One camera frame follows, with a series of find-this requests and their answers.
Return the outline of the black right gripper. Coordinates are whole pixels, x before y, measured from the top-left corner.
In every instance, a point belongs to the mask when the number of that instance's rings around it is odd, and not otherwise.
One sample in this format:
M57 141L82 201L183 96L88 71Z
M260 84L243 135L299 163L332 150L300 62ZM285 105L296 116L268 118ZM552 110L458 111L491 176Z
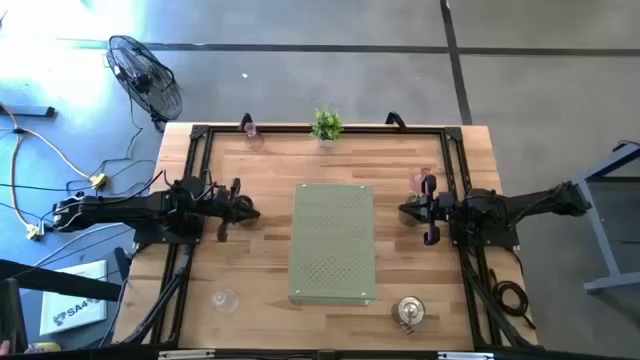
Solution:
M434 195L437 180L434 175L427 175L423 181L424 199L408 199L398 206L401 223L427 223L428 231L424 235L424 244L435 245L440 241L440 228L437 221L447 222L455 210L456 200L450 192Z

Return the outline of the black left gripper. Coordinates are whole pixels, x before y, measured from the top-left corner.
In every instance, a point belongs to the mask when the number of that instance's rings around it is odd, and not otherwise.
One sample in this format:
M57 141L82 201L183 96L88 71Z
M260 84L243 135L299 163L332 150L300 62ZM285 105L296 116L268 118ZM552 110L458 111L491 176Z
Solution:
M234 204L240 188L240 179L234 178L230 188L213 182L203 193L202 213L222 220L216 233L218 242L227 241L232 211L235 216L233 223L240 226L254 226L260 219L261 213L254 208L252 203L239 201Z

